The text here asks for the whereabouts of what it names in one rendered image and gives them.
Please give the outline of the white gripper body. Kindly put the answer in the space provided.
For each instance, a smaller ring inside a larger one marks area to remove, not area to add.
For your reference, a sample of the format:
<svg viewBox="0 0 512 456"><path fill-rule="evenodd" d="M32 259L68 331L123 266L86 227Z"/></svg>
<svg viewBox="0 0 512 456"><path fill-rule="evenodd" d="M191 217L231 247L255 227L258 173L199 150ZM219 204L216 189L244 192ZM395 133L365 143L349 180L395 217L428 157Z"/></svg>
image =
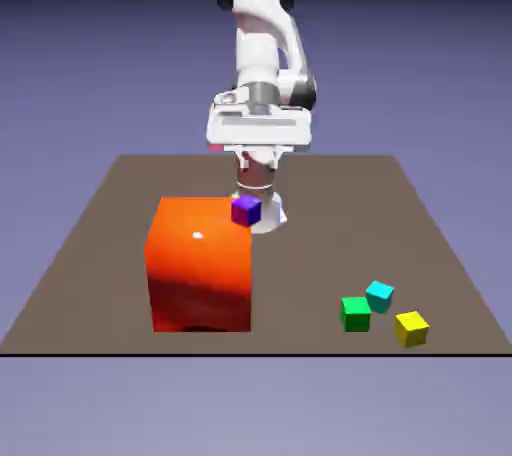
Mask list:
<svg viewBox="0 0 512 456"><path fill-rule="evenodd" d="M212 104L206 140L222 150L275 148L284 152L308 149L312 141L311 113L303 108L271 105L268 114L252 114L242 104Z"/></svg>

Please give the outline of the small purple cube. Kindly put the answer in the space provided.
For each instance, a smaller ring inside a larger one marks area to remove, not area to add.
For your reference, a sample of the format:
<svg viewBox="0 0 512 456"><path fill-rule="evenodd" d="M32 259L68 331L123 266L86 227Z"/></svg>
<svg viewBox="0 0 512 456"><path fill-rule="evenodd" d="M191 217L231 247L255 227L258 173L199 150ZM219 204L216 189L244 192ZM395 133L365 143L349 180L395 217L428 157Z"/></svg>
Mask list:
<svg viewBox="0 0 512 456"><path fill-rule="evenodd" d="M251 227L261 220L262 201L252 195L239 195L231 202L231 220L243 227Z"/></svg>

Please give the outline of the small green cube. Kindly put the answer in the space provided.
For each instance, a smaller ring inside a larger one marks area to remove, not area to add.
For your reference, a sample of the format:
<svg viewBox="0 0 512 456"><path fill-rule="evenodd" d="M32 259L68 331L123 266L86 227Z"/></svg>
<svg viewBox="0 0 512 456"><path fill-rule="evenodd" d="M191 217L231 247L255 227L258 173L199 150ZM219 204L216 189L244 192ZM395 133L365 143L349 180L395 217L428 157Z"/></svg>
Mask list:
<svg viewBox="0 0 512 456"><path fill-rule="evenodd" d="M340 320L346 332L368 332L371 308L364 296L343 297L340 302Z"/></svg>

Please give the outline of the small cyan cube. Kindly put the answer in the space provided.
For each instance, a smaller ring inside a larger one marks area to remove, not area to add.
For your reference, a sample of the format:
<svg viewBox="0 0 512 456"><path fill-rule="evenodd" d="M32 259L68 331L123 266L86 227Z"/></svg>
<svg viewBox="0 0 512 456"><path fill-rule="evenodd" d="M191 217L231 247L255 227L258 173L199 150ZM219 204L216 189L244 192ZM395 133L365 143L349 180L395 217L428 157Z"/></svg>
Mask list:
<svg viewBox="0 0 512 456"><path fill-rule="evenodd" d="M366 300L373 312L384 314L392 303L394 287L373 280L365 292Z"/></svg>

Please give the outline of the small yellow cube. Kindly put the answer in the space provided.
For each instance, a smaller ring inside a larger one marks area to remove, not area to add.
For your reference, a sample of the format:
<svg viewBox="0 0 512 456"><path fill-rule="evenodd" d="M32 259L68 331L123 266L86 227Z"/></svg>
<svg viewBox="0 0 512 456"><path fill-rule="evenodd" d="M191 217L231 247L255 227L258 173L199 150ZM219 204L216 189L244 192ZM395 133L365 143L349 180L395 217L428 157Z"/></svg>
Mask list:
<svg viewBox="0 0 512 456"><path fill-rule="evenodd" d="M394 335L404 348L423 345L427 341L430 325L418 311L395 316Z"/></svg>

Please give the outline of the large orange box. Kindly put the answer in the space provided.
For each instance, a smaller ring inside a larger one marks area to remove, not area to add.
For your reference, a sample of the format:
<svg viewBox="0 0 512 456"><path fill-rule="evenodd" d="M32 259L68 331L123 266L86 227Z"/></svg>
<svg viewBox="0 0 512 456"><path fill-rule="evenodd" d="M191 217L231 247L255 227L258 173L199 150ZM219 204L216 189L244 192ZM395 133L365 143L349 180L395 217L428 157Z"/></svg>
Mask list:
<svg viewBox="0 0 512 456"><path fill-rule="evenodd" d="M144 245L155 332L249 333L251 231L229 197L163 197Z"/></svg>

